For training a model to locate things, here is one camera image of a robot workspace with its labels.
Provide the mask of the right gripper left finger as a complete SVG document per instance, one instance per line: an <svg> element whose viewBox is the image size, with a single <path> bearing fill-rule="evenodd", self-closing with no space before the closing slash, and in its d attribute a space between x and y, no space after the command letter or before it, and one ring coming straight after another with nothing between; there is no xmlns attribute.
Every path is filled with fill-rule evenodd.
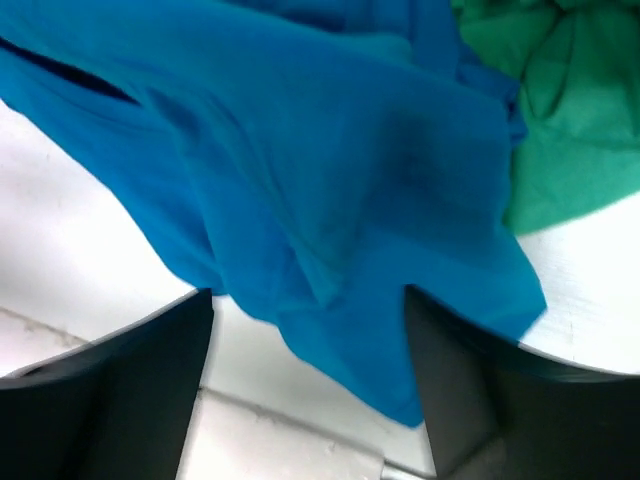
<svg viewBox="0 0 640 480"><path fill-rule="evenodd" d="M213 325L210 291L195 290L2 377L2 478L176 478Z"/></svg>

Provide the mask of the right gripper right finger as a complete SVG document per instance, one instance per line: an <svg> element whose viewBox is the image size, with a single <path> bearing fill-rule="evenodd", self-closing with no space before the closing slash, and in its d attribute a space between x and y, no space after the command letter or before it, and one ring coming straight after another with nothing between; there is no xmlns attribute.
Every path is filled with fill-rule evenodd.
<svg viewBox="0 0 640 480"><path fill-rule="evenodd" d="M415 287L405 326L436 478L638 478L638 376L522 349Z"/></svg>

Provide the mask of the blue t shirt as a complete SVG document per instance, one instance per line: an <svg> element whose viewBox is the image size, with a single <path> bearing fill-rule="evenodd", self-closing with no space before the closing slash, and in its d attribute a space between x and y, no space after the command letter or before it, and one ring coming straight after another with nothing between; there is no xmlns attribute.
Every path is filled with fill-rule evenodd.
<svg viewBox="0 0 640 480"><path fill-rule="evenodd" d="M414 286L519 339L545 310L504 226L518 85L446 1L5 1L1 97L183 281L422 420Z"/></svg>

